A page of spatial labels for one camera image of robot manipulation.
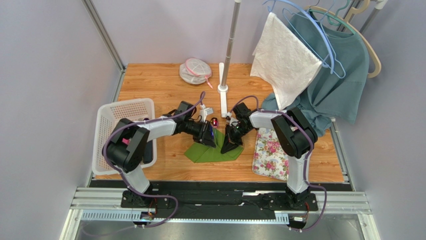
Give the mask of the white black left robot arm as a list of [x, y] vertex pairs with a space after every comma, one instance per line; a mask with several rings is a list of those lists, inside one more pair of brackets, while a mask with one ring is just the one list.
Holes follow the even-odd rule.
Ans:
[[207, 120], [192, 118], [196, 106], [182, 101], [173, 112], [159, 118], [134, 122], [122, 118], [106, 140], [102, 155], [105, 161], [121, 175], [128, 189], [143, 200], [149, 197], [146, 191], [150, 182], [141, 163], [149, 143], [161, 137], [185, 133], [195, 143], [215, 148], [213, 127]]

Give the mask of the rainbow metallic spoon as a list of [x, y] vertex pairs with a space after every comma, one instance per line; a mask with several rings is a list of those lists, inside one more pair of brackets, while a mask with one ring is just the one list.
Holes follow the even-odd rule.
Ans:
[[210, 123], [214, 129], [217, 129], [219, 126], [219, 120], [216, 117], [212, 117]]

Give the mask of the green paper napkin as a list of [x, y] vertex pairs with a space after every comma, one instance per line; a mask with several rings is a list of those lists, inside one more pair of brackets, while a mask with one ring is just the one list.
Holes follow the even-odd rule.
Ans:
[[227, 153], [221, 153], [225, 135], [217, 129], [214, 129], [213, 135], [216, 144], [215, 148], [200, 143], [193, 143], [184, 152], [184, 155], [193, 163], [215, 163], [234, 161], [242, 154], [244, 148], [241, 146]]

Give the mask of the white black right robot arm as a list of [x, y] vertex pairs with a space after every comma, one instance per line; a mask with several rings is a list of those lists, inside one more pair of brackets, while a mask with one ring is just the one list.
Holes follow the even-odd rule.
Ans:
[[274, 130], [284, 153], [288, 155], [289, 175], [286, 181], [285, 203], [290, 208], [301, 207], [310, 194], [308, 162], [318, 136], [297, 107], [286, 112], [251, 110], [239, 101], [231, 109], [236, 120], [225, 126], [221, 154], [243, 145], [242, 138], [253, 129]]

